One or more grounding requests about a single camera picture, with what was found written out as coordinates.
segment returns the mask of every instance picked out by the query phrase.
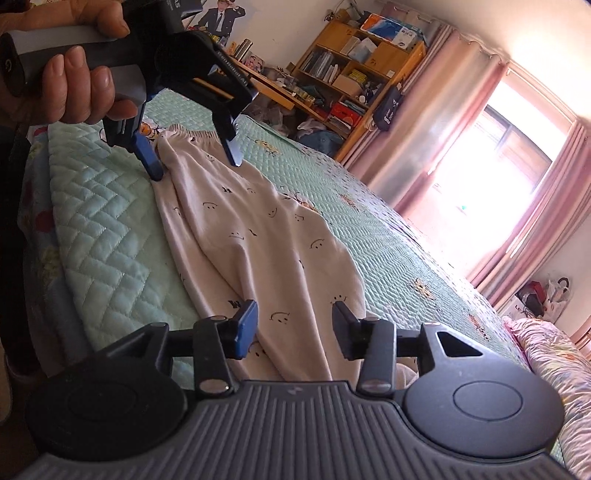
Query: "blue clamp pad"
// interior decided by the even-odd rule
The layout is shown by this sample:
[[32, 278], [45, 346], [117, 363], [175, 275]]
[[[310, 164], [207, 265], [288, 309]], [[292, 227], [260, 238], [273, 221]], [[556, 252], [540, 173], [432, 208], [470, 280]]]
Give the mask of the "blue clamp pad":
[[139, 158], [152, 180], [162, 180], [164, 168], [146, 136], [136, 131], [131, 140], [130, 152]]

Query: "box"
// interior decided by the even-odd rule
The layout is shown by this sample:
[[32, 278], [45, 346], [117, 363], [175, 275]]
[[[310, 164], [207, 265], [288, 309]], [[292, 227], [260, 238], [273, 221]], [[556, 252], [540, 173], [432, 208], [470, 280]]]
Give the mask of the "box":
[[356, 127], [362, 118], [357, 112], [340, 102], [333, 105], [330, 114], [352, 127]]
[[365, 63], [378, 46], [369, 38], [364, 38], [359, 44], [355, 45], [348, 56], [350, 59]]
[[357, 37], [351, 37], [349, 39], [349, 41], [345, 44], [345, 46], [341, 49], [341, 53], [343, 55], [348, 55], [349, 52], [351, 50], [353, 50], [353, 48], [355, 48], [357, 45], [359, 45], [361, 43], [361, 40], [358, 39]]
[[422, 37], [421, 31], [417, 27], [376, 14], [369, 16], [361, 26], [361, 30], [383, 38], [398, 48], [407, 51], [417, 42], [417, 38]]
[[333, 82], [333, 87], [338, 88], [341, 92], [345, 92], [352, 97], [357, 97], [361, 93], [361, 85], [345, 75], [339, 75]]

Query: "cardboard box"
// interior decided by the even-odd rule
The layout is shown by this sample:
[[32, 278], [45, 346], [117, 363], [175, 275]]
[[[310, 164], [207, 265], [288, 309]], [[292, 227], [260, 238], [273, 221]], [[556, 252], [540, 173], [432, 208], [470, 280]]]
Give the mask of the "cardboard box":
[[361, 26], [361, 30], [383, 38], [398, 48], [407, 51], [416, 44], [418, 38], [422, 37], [419, 28], [376, 14], [369, 16]]
[[361, 85], [345, 75], [339, 75], [333, 82], [333, 87], [338, 88], [341, 92], [345, 92], [352, 97], [357, 97], [361, 93]]

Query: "finger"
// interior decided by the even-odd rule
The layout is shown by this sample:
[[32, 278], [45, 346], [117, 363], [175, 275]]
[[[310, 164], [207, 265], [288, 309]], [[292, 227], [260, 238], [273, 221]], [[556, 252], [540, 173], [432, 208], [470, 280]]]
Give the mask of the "finger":
[[111, 71], [98, 67], [90, 72], [90, 116], [86, 123], [94, 125], [103, 118], [115, 101], [115, 85]]
[[129, 35], [129, 27], [123, 20], [123, 8], [116, 1], [106, 4], [100, 10], [96, 16], [96, 26], [107, 37], [123, 38]]
[[107, 112], [107, 116], [111, 120], [127, 120], [133, 118], [138, 114], [138, 108], [131, 100], [121, 100], [115, 102], [113, 107]]
[[[71, 25], [98, 25], [104, 35], [124, 37], [129, 33], [127, 24], [121, 24], [123, 13], [116, 0], [69, 0], [38, 5], [20, 14], [0, 15], [0, 33], [9, 30], [36, 30], [39, 28], [68, 27]], [[99, 16], [110, 11], [105, 20]]]
[[62, 121], [78, 124], [90, 117], [90, 70], [86, 64], [86, 54], [81, 46], [73, 47], [64, 56], [64, 66], [68, 80], [66, 113]]
[[41, 80], [41, 107], [49, 124], [57, 122], [66, 112], [68, 82], [64, 71], [64, 56], [56, 55], [45, 66]]

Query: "ribbed plastic surface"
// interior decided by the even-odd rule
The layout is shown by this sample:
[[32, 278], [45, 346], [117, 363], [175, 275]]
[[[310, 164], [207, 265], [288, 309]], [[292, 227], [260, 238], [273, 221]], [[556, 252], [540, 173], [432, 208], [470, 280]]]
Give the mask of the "ribbed plastic surface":
[[172, 439], [114, 463], [45, 456], [18, 480], [559, 480], [547, 455], [506, 465], [435, 450], [385, 401], [345, 383], [247, 382], [227, 400], [198, 404]]

